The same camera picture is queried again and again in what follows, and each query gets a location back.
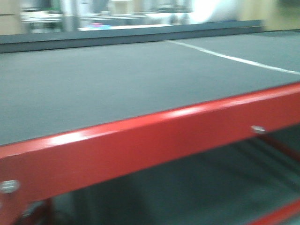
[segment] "screw head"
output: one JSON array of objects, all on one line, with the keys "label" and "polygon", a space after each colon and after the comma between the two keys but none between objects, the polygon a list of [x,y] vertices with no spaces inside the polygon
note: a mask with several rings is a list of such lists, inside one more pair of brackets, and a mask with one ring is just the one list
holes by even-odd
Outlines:
[{"label": "screw head", "polygon": [[3,194],[10,194],[18,190],[20,182],[17,180],[7,180],[0,183],[0,192]]},{"label": "screw head", "polygon": [[251,129],[252,129],[252,132],[254,132],[256,134],[260,134],[260,135],[263,135],[267,132],[266,129],[261,126],[252,126]]}]

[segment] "wall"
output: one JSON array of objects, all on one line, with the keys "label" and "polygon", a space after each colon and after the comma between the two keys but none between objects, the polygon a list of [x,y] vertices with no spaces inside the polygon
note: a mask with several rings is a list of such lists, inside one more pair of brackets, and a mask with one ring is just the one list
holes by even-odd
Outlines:
[{"label": "wall", "polygon": [[265,20],[266,30],[300,29],[300,6],[279,0],[243,0],[239,20]]}]

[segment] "red table edge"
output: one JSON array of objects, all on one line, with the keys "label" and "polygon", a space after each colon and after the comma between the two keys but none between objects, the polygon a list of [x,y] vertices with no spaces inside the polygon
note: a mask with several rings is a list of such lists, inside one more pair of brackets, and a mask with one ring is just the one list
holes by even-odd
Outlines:
[{"label": "red table edge", "polygon": [[300,122],[300,82],[0,147],[1,224],[30,202]]}]

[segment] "cardboard box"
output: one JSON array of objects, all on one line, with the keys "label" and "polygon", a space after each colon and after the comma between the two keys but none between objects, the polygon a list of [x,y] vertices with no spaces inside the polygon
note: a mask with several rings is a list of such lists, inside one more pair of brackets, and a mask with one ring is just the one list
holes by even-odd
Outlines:
[{"label": "cardboard box", "polygon": [[239,20],[263,20],[265,30],[299,29],[300,7],[275,0],[243,0]]},{"label": "cardboard box", "polygon": [[19,13],[19,0],[0,0],[0,15],[13,15]]},{"label": "cardboard box", "polygon": [[22,24],[17,15],[0,16],[0,35],[21,34]]},{"label": "cardboard box", "polygon": [[111,0],[111,12],[113,15],[130,15],[134,13],[133,0]]}]

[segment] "gray tabletop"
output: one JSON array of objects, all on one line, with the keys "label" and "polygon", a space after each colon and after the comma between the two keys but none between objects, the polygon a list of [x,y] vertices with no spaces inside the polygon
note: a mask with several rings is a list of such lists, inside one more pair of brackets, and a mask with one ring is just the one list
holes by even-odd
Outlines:
[{"label": "gray tabletop", "polygon": [[[179,40],[300,72],[300,33]],[[0,55],[0,145],[300,81],[170,42]]]}]

